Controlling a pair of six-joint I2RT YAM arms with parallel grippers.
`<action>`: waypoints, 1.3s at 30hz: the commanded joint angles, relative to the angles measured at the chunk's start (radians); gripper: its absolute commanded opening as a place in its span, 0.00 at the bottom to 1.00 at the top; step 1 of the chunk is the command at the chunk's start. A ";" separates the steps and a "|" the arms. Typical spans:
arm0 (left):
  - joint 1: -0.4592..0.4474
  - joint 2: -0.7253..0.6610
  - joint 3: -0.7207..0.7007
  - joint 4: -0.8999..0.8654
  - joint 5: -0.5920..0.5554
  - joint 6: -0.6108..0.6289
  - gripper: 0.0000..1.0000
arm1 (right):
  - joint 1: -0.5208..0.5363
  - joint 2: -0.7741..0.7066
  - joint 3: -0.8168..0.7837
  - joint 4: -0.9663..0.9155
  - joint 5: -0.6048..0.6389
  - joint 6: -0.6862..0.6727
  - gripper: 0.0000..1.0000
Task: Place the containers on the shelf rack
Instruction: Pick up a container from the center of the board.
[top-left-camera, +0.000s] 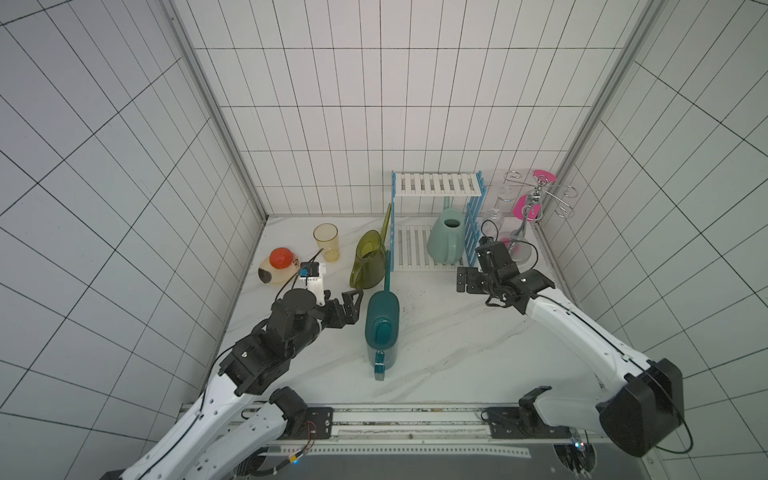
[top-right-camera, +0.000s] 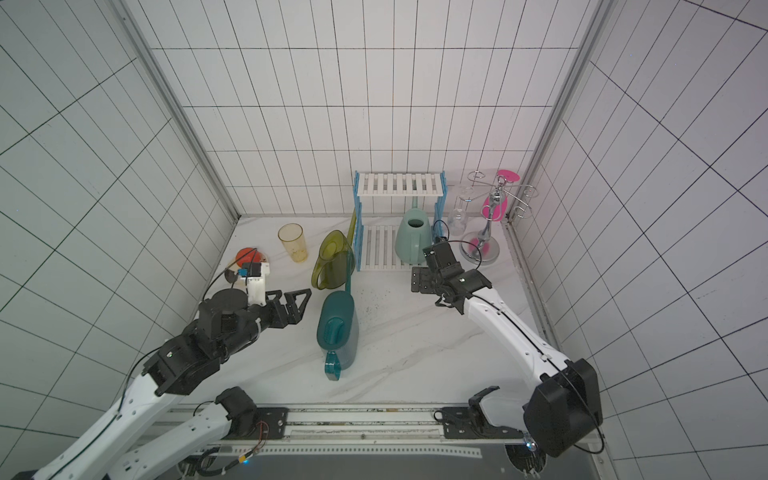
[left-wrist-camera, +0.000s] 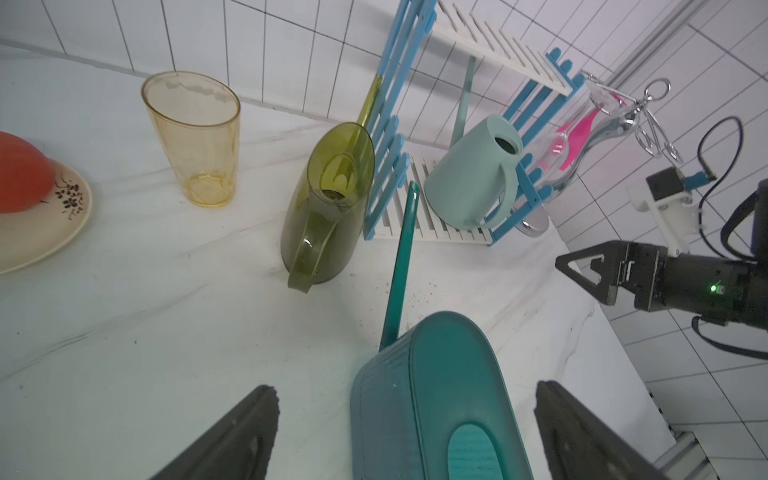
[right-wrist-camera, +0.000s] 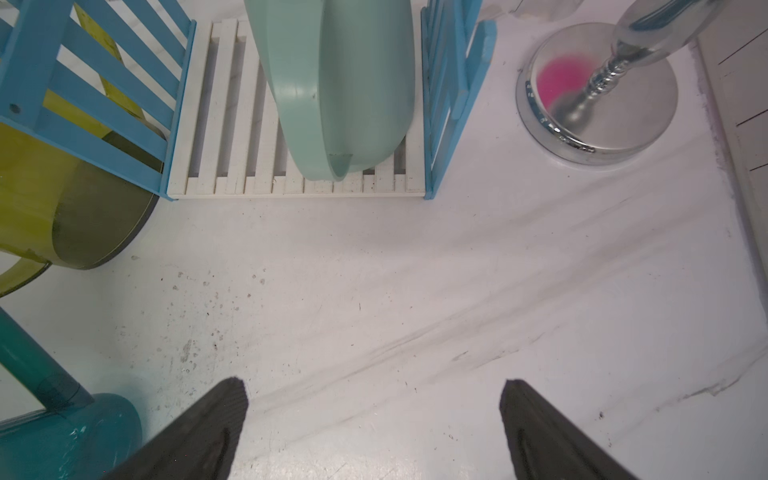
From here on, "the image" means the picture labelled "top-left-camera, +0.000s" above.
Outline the dark teal watering can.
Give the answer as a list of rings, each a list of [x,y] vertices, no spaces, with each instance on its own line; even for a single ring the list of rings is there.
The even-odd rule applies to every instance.
[[[387,252],[384,287],[372,295],[366,315],[365,340],[377,381],[385,379],[398,356],[400,303],[391,291],[390,257],[391,253]]]

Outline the olive green watering can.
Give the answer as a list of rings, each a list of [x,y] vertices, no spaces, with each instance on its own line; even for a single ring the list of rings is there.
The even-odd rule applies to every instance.
[[[371,289],[377,286],[388,271],[386,238],[391,219],[392,204],[388,205],[382,227],[367,231],[359,240],[349,285],[353,289]]]

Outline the mint green watering can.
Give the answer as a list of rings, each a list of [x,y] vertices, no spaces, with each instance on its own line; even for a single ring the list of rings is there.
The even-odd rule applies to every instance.
[[[457,263],[464,250],[465,223],[462,213],[455,208],[445,208],[429,234],[427,252],[438,264]]]

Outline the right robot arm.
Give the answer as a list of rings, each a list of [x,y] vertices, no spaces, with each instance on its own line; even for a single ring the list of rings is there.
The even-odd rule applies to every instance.
[[[457,270],[460,293],[484,295],[492,308],[514,308],[545,327],[596,377],[594,394],[559,393],[541,385],[518,401],[520,430],[573,427],[606,435],[640,458],[686,424],[681,370],[654,361],[618,340],[576,307],[535,268],[520,271],[501,241],[484,236],[475,249],[478,267]]]

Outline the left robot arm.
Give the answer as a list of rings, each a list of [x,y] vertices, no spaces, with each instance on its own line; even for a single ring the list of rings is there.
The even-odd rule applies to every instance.
[[[320,333],[359,319],[363,292],[315,295],[291,289],[271,305],[267,319],[224,355],[201,396],[123,479],[224,479],[235,467],[285,433],[299,434],[307,405],[291,388],[271,393],[255,414],[236,427],[234,417],[269,391],[291,361]]]

